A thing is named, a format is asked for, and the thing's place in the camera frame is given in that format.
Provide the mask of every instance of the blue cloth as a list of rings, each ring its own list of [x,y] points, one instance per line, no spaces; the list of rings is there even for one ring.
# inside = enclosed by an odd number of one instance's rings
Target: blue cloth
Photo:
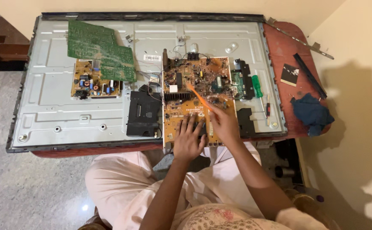
[[[291,103],[295,116],[304,125],[309,125],[308,136],[310,137],[321,135],[324,127],[335,121],[329,113],[329,109],[322,106],[318,99],[312,97],[310,93],[298,100],[292,98]]]

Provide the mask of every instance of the power supply board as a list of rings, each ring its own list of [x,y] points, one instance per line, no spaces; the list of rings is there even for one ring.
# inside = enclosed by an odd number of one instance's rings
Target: power supply board
[[[163,136],[164,146],[173,144],[176,125],[186,114],[197,113],[196,126],[200,119],[205,118],[205,124],[199,134],[207,136],[207,147],[222,146],[222,140],[214,133],[209,111],[189,91],[186,83],[192,84],[195,90],[215,106],[224,109],[228,114],[236,115],[234,92],[231,89],[232,80],[228,57],[188,59],[170,58],[168,65],[163,66]]]
[[[100,60],[103,79],[136,81],[132,48],[118,45],[113,29],[69,20],[68,56]]]
[[[120,81],[102,78],[99,60],[77,59],[72,79],[71,97],[78,99],[117,97]]]

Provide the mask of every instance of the red table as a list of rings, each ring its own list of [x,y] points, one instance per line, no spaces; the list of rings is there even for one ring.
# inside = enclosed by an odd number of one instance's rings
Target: red table
[[[275,22],[275,26],[286,31],[292,36],[306,41],[304,33],[301,29],[292,23],[286,22]],[[290,139],[298,137],[306,137],[308,127],[303,125],[302,122],[296,118],[290,100],[292,95],[295,98],[301,98],[306,93],[310,92],[315,98],[319,98],[318,93],[308,82],[303,71],[300,70],[297,80],[297,86],[290,86],[280,81],[282,68],[284,64],[298,66],[293,55],[298,53],[305,64],[308,66],[311,73],[315,76],[316,80],[320,83],[318,73],[316,72],[315,63],[313,62],[311,51],[304,45],[294,41],[291,37],[277,31],[271,26],[264,24],[264,36],[267,39],[269,47],[269,57],[271,59],[272,66],[274,68],[274,74],[276,84],[280,93],[281,108],[285,116],[285,124],[288,129],[287,136],[284,137],[270,137],[270,138],[255,138],[252,140],[273,140],[273,139]],[[327,106],[324,100],[321,100],[323,106]],[[326,133],[331,125],[326,126],[322,133]],[[134,144],[125,147],[113,147],[113,148],[86,148],[86,149],[69,149],[62,151],[33,151],[33,154],[39,157],[46,158],[64,158],[73,156],[83,155],[97,155],[97,154],[110,154],[110,153],[121,153],[129,151],[144,151],[152,149],[162,149],[162,144]]]

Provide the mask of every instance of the screwdriver handle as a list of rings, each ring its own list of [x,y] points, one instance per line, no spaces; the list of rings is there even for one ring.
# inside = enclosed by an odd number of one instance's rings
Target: screwdriver handle
[[[254,90],[255,90],[255,96],[257,98],[262,97],[263,94],[261,92],[261,86],[260,86],[260,81],[258,80],[258,76],[257,75],[253,75],[251,77],[251,81],[253,82],[253,87],[254,87]]]

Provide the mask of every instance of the small screwdriver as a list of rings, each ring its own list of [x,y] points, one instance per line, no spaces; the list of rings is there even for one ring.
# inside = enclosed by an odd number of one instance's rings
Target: small screwdriver
[[[261,108],[263,109],[263,113],[264,113],[264,116],[265,118],[267,118],[267,114],[265,113],[265,110],[264,110],[264,103],[262,102],[262,92],[261,92],[261,86],[260,86],[260,81],[258,80],[258,76],[257,75],[253,75],[251,77],[251,81],[253,82],[253,87],[255,89],[255,96],[257,98],[260,98],[260,102],[261,102]]]

